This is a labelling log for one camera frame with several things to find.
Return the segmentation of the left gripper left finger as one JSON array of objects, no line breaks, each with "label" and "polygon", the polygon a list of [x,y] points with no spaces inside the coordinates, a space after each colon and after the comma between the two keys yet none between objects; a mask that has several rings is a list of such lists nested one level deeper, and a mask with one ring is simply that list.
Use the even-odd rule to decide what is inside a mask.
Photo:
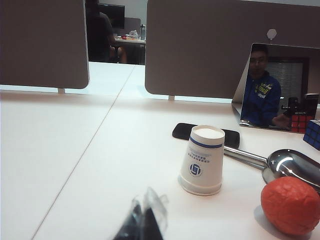
[{"label": "left gripper left finger", "polygon": [[143,208],[140,201],[134,198],[131,201],[129,212],[120,229],[114,236],[114,240],[138,240],[143,218]]}]

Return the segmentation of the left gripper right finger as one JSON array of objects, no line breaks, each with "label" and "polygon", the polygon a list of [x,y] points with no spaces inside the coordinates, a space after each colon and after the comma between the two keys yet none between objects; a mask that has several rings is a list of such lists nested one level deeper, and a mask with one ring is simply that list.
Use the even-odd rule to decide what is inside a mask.
[{"label": "left gripper right finger", "polygon": [[163,240],[168,227],[168,197],[148,187],[143,198],[143,239]]}]

